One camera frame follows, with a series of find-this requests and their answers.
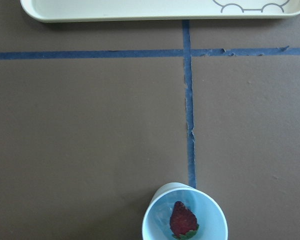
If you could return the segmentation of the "red strawberry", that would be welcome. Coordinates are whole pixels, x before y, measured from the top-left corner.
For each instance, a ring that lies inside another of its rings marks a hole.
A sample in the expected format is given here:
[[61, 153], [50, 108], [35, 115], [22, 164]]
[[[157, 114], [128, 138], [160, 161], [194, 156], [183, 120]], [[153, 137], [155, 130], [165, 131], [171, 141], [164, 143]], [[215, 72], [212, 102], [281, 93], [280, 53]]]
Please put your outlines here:
[[182, 201], [176, 201], [169, 226], [176, 240], [189, 240], [197, 234], [200, 225], [193, 212]]

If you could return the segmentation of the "light blue cup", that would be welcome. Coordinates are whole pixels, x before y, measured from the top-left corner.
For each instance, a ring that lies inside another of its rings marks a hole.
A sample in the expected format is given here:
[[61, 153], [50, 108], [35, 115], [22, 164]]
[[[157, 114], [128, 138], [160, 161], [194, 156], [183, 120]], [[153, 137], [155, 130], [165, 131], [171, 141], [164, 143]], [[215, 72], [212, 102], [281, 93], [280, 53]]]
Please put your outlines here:
[[179, 182], [161, 186], [151, 199], [142, 221], [142, 239], [176, 240], [170, 219], [176, 202], [182, 202], [197, 219], [197, 230], [181, 240], [227, 240], [228, 225], [220, 206], [207, 194]]

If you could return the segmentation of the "cream bear tray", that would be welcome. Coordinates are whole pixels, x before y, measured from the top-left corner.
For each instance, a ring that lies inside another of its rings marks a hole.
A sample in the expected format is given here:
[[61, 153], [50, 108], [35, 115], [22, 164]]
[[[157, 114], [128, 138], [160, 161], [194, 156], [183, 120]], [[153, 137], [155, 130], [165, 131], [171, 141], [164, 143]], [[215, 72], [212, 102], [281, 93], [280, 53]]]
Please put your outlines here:
[[20, 4], [42, 23], [284, 19], [300, 14], [300, 0], [22, 0]]

